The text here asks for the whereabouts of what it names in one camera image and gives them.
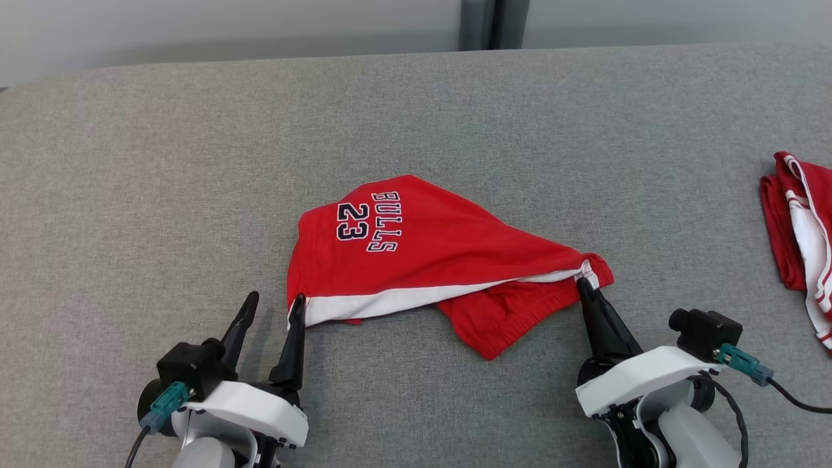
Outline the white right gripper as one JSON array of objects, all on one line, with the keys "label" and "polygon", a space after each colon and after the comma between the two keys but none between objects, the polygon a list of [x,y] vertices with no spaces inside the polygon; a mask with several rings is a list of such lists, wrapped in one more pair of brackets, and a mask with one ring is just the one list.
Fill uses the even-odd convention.
[{"label": "white right gripper", "polygon": [[636,338],[600,289],[593,288],[588,278],[579,278],[577,288],[591,350],[585,364],[617,364],[575,389],[586,417],[606,413],[610,406],[662,390],[699,371],[724,370],[724,365],[720,363],[702,361],[674,346],[658,346],[643,353]]}]

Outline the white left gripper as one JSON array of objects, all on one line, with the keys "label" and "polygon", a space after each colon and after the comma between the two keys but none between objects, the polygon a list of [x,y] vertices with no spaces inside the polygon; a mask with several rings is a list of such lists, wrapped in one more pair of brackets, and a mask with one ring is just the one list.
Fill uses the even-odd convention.
[{"label": "white left gripper", "polygon": [[[289,308],[287,335],[278,364],[268,375],[273,386],[299,391],[303,385],[304,334],[307,299],[298,293]],[[254,322],[258,291],[250,291],[221,340],[221,361],[237,365],[246,333]],[[182,412],[182,445],[194,439],[213,437],[227,444],[252,448],[255,434],[283,444],[303,447],[309,433],[308,417],[297,406],[243,382],[221,382],[203,402],[185,403]]]}]

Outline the red Bulls 23 shorts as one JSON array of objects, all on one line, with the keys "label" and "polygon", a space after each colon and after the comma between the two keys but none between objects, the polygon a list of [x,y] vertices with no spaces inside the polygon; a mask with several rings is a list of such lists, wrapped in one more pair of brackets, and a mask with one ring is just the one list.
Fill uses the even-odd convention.
[{"label": "red Bulls 23 shorts", "polygon": [[495,359],[614,275],[595,253],[504,223],[481,205],[402,175],[306,211],[287,272],[304,324],[348,322],[435,305],[456,335]]}]

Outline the red basketball jersey white trim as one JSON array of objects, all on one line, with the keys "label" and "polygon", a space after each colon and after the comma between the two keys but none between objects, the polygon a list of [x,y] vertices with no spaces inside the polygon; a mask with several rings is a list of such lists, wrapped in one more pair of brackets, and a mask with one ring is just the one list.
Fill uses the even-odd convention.
[{"label": "red basketball jersey white trim", "polygon": [[815,335],[832,354],[832,169],[773,155],[775,174],[760,179],[762,211],[785,287],[805,293]]}]

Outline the grey wall panel post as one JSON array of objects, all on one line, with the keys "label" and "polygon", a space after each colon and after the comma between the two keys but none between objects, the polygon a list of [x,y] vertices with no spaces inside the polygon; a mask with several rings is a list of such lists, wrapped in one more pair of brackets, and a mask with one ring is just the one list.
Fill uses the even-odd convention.
[{"label": "grey wall panel post", "polygon": [[520,49],[531,0],[461,0],[458,50]]}]

